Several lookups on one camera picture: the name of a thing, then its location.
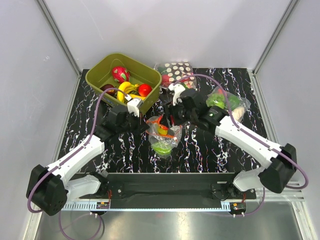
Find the green fake grapes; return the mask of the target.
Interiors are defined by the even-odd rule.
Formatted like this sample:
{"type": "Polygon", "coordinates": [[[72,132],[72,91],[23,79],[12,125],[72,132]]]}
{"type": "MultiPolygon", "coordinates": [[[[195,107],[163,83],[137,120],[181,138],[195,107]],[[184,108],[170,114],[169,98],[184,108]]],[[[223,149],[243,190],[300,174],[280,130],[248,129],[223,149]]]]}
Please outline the green fake grapes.
{"type": "Polygon", "coordinates": [[[225,107],[225,96],[222,93],[212,93],[205,102],[208,107],[218,106],[223,109],[225,107]]]}

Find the white fake garlic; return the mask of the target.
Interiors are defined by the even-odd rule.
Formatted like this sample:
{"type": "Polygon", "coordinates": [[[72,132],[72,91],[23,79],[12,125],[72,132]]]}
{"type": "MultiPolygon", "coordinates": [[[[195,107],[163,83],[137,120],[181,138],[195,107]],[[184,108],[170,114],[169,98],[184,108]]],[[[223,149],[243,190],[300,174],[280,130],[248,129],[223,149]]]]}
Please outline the white fake garlic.
{"type": "Polygon", "coordinates": [[[244,114],[245,108],[243,106],[238,106],[232,111],[232,116],[237,122],[240,122],[243,119],[244,114]]]}

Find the polka dot zip bag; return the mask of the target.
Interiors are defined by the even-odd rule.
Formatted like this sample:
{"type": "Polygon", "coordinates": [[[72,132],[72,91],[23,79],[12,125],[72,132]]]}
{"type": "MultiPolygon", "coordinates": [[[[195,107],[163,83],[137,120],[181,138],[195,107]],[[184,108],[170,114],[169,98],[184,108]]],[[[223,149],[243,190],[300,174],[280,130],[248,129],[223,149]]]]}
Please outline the polka dot zip bag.
{"type": "Polygon", "coordinates": [[[176,61],[157,63],[154,69],[161,74],[161,87],[167,89],[170,84],[189,76],[180,82],[185,88],[195,89],[197,80],[193,76],[194,71],[192,65],[188,61],[176,61]]]}

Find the green fake bell pepper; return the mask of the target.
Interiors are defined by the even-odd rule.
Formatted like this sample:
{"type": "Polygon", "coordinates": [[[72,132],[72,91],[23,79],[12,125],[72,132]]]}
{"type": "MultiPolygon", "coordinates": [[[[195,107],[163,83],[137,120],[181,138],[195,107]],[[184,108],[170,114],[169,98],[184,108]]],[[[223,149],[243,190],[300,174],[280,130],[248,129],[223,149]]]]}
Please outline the green fake bell pepper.
{"type": "Polygon", "coordinates": [[[233,111],[234,109],[236,109],[237,107],[239,107],[241,105],[242,100],[235,96],[235,95],[229,95],[227,97],[227,100],[229,102],[229,106],[230,109],[233,111]]]}

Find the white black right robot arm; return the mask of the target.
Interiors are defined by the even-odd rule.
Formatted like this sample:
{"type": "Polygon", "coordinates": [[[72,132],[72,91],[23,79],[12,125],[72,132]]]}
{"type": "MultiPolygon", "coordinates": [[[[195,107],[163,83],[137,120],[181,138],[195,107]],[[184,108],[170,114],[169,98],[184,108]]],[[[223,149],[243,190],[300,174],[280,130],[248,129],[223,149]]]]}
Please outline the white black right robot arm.
{"type": "Polygon", "coordinates": [[[203,131],[226,139],[252,156],[259,168],[240,171],[227,185],[228,195],[239,198],[245,191],[266,188],[280,194],[297,171],[296,149],[287,143],[281,146],[267,140],[233,119],[232,114],[219,106],[207,106],[194,89],[174,95],[163,106],[161,124],[170,128],[190,122],[203,131]]]}

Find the clear orange-zip fruit bag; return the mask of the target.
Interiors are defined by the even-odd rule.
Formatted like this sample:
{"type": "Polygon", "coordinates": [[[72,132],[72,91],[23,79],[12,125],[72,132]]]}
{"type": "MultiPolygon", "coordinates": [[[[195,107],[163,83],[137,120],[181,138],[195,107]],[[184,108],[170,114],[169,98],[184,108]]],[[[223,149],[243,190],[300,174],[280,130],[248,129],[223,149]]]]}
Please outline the clear orange-zip fruit bag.
{"type": "Polygon", "coordinates": [[[151,148],[160,158],[168,158],[172,150],[176,148],[182,137],[182,126],[173,125],[166,127],[160,124],[161,116],[153,116],[146,123],[149,129],[146,130],[151,148]]]}

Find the dark red fake apple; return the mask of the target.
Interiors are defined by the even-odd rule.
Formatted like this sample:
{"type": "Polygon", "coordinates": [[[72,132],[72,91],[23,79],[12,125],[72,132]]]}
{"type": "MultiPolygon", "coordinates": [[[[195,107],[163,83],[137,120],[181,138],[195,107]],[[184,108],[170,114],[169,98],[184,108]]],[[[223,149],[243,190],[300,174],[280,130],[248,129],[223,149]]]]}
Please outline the dark red fake apple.
{"type": "Polygon", "coordinates": [[[116,93],[116,91],[114,90],[114,86],[112,84],[105,84],[100,88],[102,91],[107,90],[107,94],[109,95],[114,95],[116,93]]]}

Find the green fake starfruit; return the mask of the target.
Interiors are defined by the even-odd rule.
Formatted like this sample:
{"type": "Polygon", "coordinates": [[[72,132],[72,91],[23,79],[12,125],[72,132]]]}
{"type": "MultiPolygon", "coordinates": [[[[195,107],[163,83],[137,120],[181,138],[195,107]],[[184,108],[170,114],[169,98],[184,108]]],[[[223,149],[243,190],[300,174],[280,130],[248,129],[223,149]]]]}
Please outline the green fake starfruit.
{"type": "Polygon", "coordinates": [[[172,149],[164,144],[163,142],[156,142],[156,143],[153,143],[151,145],[151,148],[158,154],[158,155],[162,155],[162,156],[165,156],[165,155],[169,155],[172,151],[172,149]]]}

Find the yellow fake banana bunch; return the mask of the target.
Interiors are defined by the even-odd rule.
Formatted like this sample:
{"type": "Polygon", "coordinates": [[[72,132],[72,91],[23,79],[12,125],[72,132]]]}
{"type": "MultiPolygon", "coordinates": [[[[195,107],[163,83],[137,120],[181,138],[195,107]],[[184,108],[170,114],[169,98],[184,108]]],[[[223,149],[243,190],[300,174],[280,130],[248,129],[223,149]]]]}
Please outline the yellow fake banana bunch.
{"type": "Polygon", "coordinates": [[[124,81],[118,87],[117,100],[123,103],[125,101],[124,93],[129,94],[132,91],[137,91],[139,86],[139,84],[132,84],[128,81],[124,81]]]}

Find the olive green plastic bin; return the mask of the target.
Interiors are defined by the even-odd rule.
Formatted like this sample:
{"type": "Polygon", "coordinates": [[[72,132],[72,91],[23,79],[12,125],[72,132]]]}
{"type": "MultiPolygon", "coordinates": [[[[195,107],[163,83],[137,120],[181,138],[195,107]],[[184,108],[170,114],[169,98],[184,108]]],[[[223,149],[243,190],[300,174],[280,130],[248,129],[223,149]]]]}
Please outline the olive green plastic bin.
{"type": "Polygon", "coordinates": [[[145,114],[158,100],[161,74],[155,69],[122,53],[112,53],[103,58],[85,75],[88,85],[97,95],[106,87],[137,93],[143,100],[139,110],[145,114]]]}

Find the yellow fake starfruit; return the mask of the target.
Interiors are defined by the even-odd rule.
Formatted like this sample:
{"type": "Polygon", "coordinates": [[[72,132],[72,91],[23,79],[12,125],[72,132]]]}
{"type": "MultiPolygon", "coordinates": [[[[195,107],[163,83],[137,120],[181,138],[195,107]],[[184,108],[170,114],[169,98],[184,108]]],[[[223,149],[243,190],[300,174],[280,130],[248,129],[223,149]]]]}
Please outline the yellow fake starfruit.
{"type": "Polygon", "coordinates": [[[157,135],[166,136],[168,134],[168,130],[169,128],[163,125],[159,125],[159,124],[154,125],[154,131],[157,135]]]}

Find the red fake dragon fruit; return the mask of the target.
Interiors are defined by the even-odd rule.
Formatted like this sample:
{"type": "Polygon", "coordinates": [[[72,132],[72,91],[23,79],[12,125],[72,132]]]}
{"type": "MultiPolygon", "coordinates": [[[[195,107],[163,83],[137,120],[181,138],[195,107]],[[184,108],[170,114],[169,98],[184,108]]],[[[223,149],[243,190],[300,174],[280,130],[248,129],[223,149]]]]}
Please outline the red fake dragon fruit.
{"type": "Polygon", "coordinates": [[[111,70],[113,79],[122,84],[130,80],[130,72],[123,66],[116,66],[111,70]]]}

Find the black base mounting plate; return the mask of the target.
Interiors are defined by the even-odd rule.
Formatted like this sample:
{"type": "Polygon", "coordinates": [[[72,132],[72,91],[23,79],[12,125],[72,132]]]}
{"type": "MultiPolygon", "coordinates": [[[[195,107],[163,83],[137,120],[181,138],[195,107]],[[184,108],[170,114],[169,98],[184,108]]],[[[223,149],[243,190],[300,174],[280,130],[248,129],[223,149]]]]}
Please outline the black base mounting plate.
{"type": "Polygon", "coordinates": [[[253,189],[241,192],[232,185],[233,173],[110,173],[97,193],[87,193],[82,199],[127,199],[131,196],[213,197],[217,200],[253,200],[253,189]]]}

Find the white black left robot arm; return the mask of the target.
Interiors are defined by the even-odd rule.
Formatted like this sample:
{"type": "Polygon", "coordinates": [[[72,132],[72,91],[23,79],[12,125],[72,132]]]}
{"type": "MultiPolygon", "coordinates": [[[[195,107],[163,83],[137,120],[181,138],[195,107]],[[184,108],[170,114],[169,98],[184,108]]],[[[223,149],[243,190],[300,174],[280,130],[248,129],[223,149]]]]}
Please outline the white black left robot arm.
{"type": "Polygon", "coordinates": [[[35,204],[39,209],[29,207],[29,211],[43,211],[54,216],[67,201],[86,195],[103,198],[108,193],[105,176],[93,172],[78,179],[73,179],[73,176],[89,161],[102,154],[111,145],[114,136],[126,132],[140,134],[147,127],[137,107],[113,107],[106,121],[98,125],[93,134],[88,135],[80,145],[48,166],[38,164],[31,170],[26,191],[27,203],[35,204]]]}

